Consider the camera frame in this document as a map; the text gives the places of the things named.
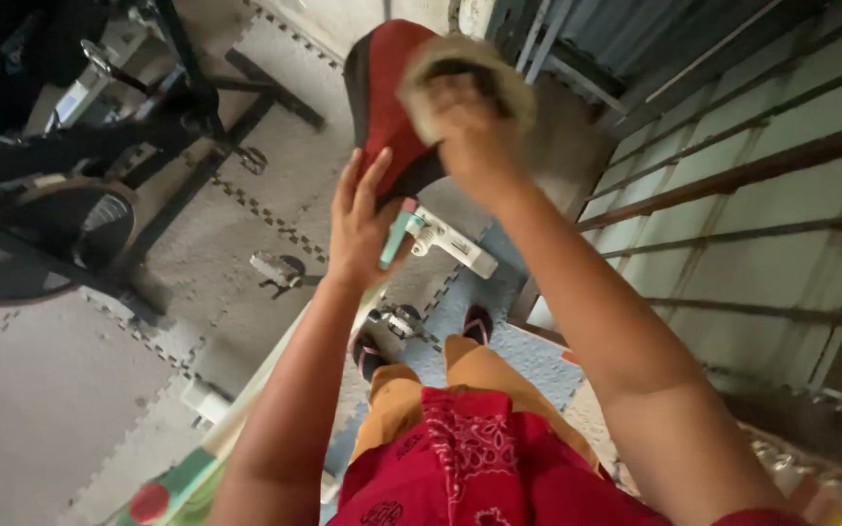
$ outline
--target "red shirt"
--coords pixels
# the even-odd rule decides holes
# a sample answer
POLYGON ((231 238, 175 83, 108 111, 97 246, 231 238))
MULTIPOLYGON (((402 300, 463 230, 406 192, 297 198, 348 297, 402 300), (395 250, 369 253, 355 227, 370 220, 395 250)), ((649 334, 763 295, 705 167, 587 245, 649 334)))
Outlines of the red shirt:
MULTIPOLYGON (((347 470, 329 525, 668 525, 497 391, 426 388, 424 418, 347 470)), ((747 510, 714 526, 805 526, 747 510)))

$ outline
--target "orange pants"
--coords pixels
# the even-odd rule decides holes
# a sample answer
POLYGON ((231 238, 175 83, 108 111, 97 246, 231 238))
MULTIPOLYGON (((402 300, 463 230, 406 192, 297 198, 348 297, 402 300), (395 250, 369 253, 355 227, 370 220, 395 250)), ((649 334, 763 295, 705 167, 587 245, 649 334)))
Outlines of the orange pants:
MULTIPOLYGON (((447 386, 502 391, 512 399, 512 410, 540 414, 551 430, 586 459, 594 469, 597 459, 587 440, 556 411, 541 392, 513 369, 495 351, 457 334, 443 344, 447 386)), ((356 447, 350 462, 367 449, 394 442, 421 421, 421 381, 403 363, 386 365, 372 375, 368 414, 359 426, 356 447)))

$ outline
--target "hand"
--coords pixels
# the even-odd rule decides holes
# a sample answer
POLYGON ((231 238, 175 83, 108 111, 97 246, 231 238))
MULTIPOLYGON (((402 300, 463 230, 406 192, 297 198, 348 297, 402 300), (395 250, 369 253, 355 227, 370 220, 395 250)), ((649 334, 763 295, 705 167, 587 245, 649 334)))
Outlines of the hand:
POLYGON ((428 84, 434 122, 444 135, 440 160, 454 182, 486 209, 529 179, 518 160, 515 125, 501 119, 474 86, 471 74, 428 84))
POLYGON ((402 199, 375 210, 375 189, 392 162, 392 150, 385 148, 366 175, 357 182, 363 152, 355 149, 337 183, 331 208, 330 263, 325 280, 358 288, 360 292, 382 281, 411 251, 415 239, 406 236, 388 270, 379 268, 379 257, 388 227, 402 208, 402 199))

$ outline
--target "red circle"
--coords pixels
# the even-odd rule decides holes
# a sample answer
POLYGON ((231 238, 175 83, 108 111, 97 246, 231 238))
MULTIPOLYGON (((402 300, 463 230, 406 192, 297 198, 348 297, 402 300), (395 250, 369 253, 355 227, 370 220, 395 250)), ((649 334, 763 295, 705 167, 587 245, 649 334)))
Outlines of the red circle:
POLYGON ((129 504, 129 518, 135 524, 154 524, 168 511, 168 489, 149 482, 138 490, 129 504))

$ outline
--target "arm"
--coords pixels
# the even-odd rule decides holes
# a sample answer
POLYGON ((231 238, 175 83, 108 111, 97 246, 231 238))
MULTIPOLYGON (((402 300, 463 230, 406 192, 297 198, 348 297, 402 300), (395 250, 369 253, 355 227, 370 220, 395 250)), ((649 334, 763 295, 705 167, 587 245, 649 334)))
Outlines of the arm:
POLYGON ((361 152, 333 201, 330 266, 285 353, 259 395, 228 460, 209 524, 316 524, 346 344, 359 300, 378 268, 400 202, 375 213, 375 187, 391 162, 383 151, 357 184, 361 152))
POLYGON ((464 84, 432 86, 440 156, 521 251, 642 495, 679 526, 787 510, 684 344, 532 184, 513 132, 464 84))

